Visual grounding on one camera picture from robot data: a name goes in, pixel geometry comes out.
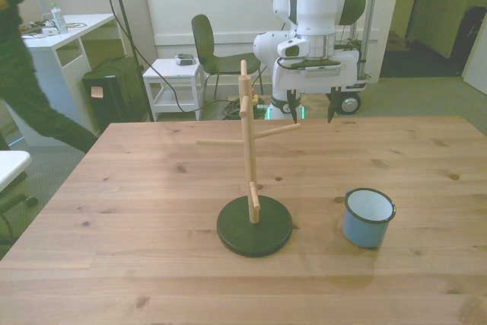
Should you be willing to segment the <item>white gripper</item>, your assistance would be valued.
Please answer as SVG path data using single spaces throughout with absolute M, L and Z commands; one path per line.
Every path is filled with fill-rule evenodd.
M 340 105 L 341 88 L 351 86 L 357 81 L 359 51 L 356 49 L 335 51 L 329 59 L 317 60 L 317 65 L 291 66 L 304 61 L 302 58 L 277 58 L 274 63 L 272 84 L 275 90 L 287 90 L 287 101 L 294 124 L 298 122 L 296 90 L 323 91 L 327 94 L 329 106 L 327 121 L 330 123 Z

